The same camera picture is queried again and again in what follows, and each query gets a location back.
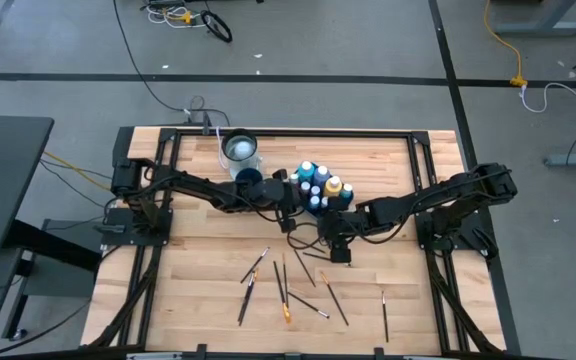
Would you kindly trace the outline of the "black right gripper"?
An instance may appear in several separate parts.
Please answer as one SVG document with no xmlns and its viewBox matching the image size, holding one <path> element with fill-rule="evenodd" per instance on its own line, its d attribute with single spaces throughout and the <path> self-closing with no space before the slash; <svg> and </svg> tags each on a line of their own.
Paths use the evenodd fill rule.
<svg viewBox="0 0 576 360">
<path fill-rule="evenodd" d="M 317 233 L 330 250 L 332 263 L 352 262 L 349 244 L 360 233 L 364 216 L 348 210 L 348 203 L 342 197 L 329 197 L 328 205 L 320 211 L 317 220 Z"/>
</svg>

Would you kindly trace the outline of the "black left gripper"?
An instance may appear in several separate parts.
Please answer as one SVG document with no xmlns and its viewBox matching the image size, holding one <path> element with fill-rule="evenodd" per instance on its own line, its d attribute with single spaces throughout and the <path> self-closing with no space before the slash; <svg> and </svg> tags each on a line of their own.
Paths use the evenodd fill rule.
<svg viewBox="0 0 576 360">
<path fill-rule="evenodd" d="M 288 180 L 288 173 L 285 169 L 279 169 L 272 174 L 272 178 L 266 181 L 266 196 L 272 200 L 276 212 L 280 229 L 288 234 L 296 229 L 296 221 L 292 218 L 314 212 L 308 207 L 309 202 L 300 204 L 300 195 L 304 194 L 302 183 L 296 185 Z"/>
</svg>

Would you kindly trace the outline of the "blue-grey plastic caddy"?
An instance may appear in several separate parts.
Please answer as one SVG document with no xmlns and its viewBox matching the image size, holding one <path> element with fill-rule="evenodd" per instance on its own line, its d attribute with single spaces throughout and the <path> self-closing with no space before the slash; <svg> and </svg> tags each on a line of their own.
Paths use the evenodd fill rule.
<svg viewBox="0 0 576 360">
<path fill-rule="evenodd" d="M 330 208 L 330 200 L 337 198 L 346 210 L 354 198 L 354 188 L 329 168 L 311 161 L 302 161 L 289 176 L 289 182 L 303 196 L 305 211 L 312 216 L 322 216 Z"/>
</svg>

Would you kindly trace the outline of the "large teal paint bottle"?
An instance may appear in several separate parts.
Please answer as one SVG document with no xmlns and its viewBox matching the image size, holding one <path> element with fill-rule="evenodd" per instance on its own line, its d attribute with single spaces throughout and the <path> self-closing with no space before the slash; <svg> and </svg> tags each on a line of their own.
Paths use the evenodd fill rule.
<svg viewBox="0 0 576 360">
<path fill-rule="evenodd" d="M 316 170 L 316 166 L 310 161 L 303 161 L 298 169 L 297 175 L 300 183 L 308 182 L 311 183 Z"/>
</svg>

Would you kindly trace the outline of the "large lavender paint bottle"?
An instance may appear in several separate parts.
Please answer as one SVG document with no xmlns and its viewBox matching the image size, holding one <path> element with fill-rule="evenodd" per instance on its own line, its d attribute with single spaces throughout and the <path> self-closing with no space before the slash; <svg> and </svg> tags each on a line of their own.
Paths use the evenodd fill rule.
<svg viewBox="0 0 576 360">
<path fill-rule="evenodd" d="M 329 169 L 324 166 L 318 166 L 315 170 L 312 178 L 312 184 L 314 186 L 324 187 L 327 180 L 331 177 Z"/>
</svg>

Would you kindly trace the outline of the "large yellow paint bottle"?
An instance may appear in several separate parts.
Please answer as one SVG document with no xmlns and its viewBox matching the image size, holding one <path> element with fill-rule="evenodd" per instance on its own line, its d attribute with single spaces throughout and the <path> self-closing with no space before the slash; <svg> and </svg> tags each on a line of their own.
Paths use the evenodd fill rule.
<svg viewBox="0 0 576 360">
<path fill-rule="evenodd" d="M 343 190 L 343 183 L 338 176 L 331 176 L 324 185 L 324 197 L 337 197 Z"/>
</svg>

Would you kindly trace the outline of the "black paintbrush gold ferrule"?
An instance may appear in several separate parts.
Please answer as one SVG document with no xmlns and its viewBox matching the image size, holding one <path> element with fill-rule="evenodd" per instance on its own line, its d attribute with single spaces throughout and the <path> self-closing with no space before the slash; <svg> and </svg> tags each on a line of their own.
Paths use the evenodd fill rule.
<svg viewBox="0 0 576 360">
<path fill-rule="evenodd" d="M 347 320 L 347 317 L 346 317 L 346 315 L 342 309 L 342 306 L 341 306 L 341 304 L 340 304 L 340 302 L 339 302 L 339 300 L 338 300 L 338 298 L 337 298 L 337 296 L 336 296 L 336 294 L 335 294 L 335 292 L 334 292 L 334 290 L 333 290 L 333 288 L 329 282 L 328 277 L 325 275 L 325 273 L 323 271 L 320 271 L 320 277 L 321 277 L 322 281 L 324 282 L 324 284 L 326 285 L 326 287 L 330 293 L 330 296 L 333 299 L 333 302 L 334 302 L 339 314 L 342 317 L 344 324 L 349 327 L 350 326 L 349 321 Z"/>
<path fill-rule="evenodd" d="M 316 288 L 316 283 L 315 283 L 312 275 L 310 274 L 307 266 L 305 265 L 304 261 L 302 260 L 301 255 L 299 254 L 299 252 L 298 252 L 296 249 L 293 249 L 293 252 L 294 252 L 294 254 L 295 254 L 295 256 L 296 256 L 299 264 L 301 265 L 302 269 L 304 270 L 304 272 L 305 272 L 305 274 L 306 274 L 309 282 L 311 283 L 311 285 L 312 285 L 313 287 Z"/>
<path fill-rule="evenodd" d="M 250 279 L 248 287 L 247 287 L 247 292 L 246 292 L 245 297 L 244 297 L 244 302 L 242 304 L 242 310 L 241 310 L 241 314 L 239 317 L 239 326 L 241 326 L 241 324 L 243 323 L 245 313 L 246 313 L 248 304 L 249 304 L 251 296 L 252 296 L 252 291 L 254 289 L 256 278 L 258 276 L 258 272 L 259 272 L 259 269 L 256 268 L 254 270 L 253 274 L 251 275 L 251 279 Z"/>
</svg>

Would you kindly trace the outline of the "dark teal brush cup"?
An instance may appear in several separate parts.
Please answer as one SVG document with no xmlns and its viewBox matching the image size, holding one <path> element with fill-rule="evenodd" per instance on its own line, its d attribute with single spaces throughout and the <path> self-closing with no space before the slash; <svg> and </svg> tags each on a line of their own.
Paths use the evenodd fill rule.
<svg viewBox="0 0 576 360">
<path fill-rule="evenodd" d="M 235 180 L 237 182 L 248 182 L 254 185 L 263 180 L 263 175 L 255 168 L 245 168 L 237 173 Z"/>
</svg>

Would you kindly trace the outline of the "wide orange-bristle paintbrush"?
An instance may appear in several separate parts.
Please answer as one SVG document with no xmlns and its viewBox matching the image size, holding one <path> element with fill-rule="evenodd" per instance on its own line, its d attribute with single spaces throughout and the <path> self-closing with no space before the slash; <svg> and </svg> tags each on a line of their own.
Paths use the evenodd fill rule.
<svg viewBox="0 0 576 360">
<path fill-rule="evenodd" d="M 282 304 L 282 313 L 283 313 L 285 322 L 286 322 L 287 324 L 290 324 L 290 323 L 291 323 L 291 315 L 290 315 L 290 312 L 289 312 L 288 304 L 287 304 L 287 302 L 286 302 L 286 295 L 285 295 L 285 293 L 284 293 L 284 289 L 283 289 L 283 286 L 282 286 L 282 281 L 281 281 L 281 278 L 280 278 L 280 274 L 279 274 L 279 269 L 278 269 L 278 266 L 277 266 L 277 262 L 274 261 L 274 260 L 273 260 L 273 268 L 274 268 L 275 278 L 276 278 L 277 285 L 278 285 L 278 289 L 279 289 L 279 295 L 280 295 L 280 300 L 281 300 L 281 304 Z"/>
</svg>

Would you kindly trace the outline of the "grey desk base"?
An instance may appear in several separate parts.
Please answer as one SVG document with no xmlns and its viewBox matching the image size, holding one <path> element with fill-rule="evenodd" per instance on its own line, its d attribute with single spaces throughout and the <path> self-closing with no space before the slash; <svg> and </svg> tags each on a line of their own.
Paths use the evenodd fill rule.
<svg viewBox="0 0 576 360">
<path fill-rule="evenodd" d="M 17 265 L 19 292 L 4 326 L 4 339 L 15 341 L 27 334 L 20 320 L 31 296 L 83 298 L 92 294 L 96 265 L 102 256 L 96 225 L 94 220 L 46 219 L 36 231 L 29 225 L 13 227 L 13 239 L 31 255 Z"/>
</svg>

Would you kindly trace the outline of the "grey table base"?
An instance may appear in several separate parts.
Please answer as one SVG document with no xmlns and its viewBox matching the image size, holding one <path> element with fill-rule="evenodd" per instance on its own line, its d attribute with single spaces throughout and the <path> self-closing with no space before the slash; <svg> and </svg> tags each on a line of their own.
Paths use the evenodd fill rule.
<svg viewBox="0 0 576 360">
<path fill-rule="evenodd" d="M 576 0 L 555 0 L 555 4 L 540 19 L 524 23 L 500 23 L 493 27 L 497 35 L 528 37 L 576 36 L 576 22 L 563 21 Z"/>
</svg>

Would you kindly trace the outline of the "black aluminium rig frame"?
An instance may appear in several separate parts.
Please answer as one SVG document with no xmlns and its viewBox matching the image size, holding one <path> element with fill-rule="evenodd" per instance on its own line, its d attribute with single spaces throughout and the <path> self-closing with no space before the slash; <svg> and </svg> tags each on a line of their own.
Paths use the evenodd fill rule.
<svg viewBox="0 0 576 360">
<path fill-rule="evenodd" d="M 358 131 L 258 128 L 262 169 L 293 170 L 310 160 L 332 168 L 352 184 L 359 202 L 401 197 L 449 179 L 462 169 L 451 131 Z M 208 358 L 338 360 L 401 355 L 436 356 L 455 349 L 457 330 L 447 303 L 435 305 L 428 254 L 420 248 L 416 223 L 381 245 L 352 243 L 352 267 L 303 259 L 309 282 L 277 224 L 255 214 L 227 215 L 185 195 L 172 201 L 172 237 L 161 253 L 152 296 L 138 301 L 129 340 L 144 338 L 153 352 Z M 238 316 L 250 276 L 240 283 L 266 247 L 241 326 Z M 285 322 L 273 260 L 277 262 L 291 323 Z M 346 326 L 320 277 L 323 271 L 349 321 Z M 386 343 L 381 291 L 385 290 Z M 330 315 L 324 318 L 288 296 L 301 297 Z"/>
</svg>

